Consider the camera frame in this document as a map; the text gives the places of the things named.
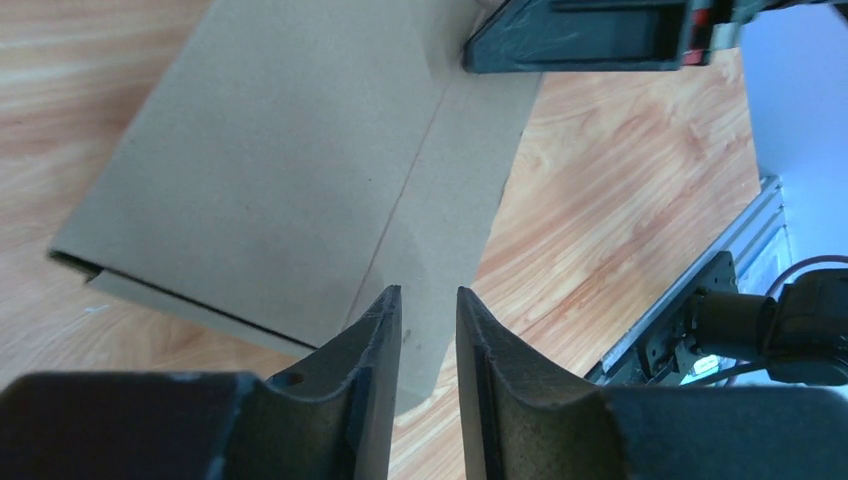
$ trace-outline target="wood grain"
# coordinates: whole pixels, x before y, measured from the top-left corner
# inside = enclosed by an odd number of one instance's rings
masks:
[[[0,15],[0,381],[43,368],[291,359],[85,289],[47,243],[208,0],[7,0]],[[549,75],[473,285],[585,371],[758,191],[738,52],[657,74]],[[396,419],[393,478],[462,478],[456,357]]]
[[[670,73],[546,76],[472,285],[585,374],[759,192],[738,52]],[[395,422],[393,478],[464,478],[455,346]]]
[[[83,287],[50,239],[207,0],[6,1],[0,15],[0,386],[36,369],[255,370],[292,359]]]

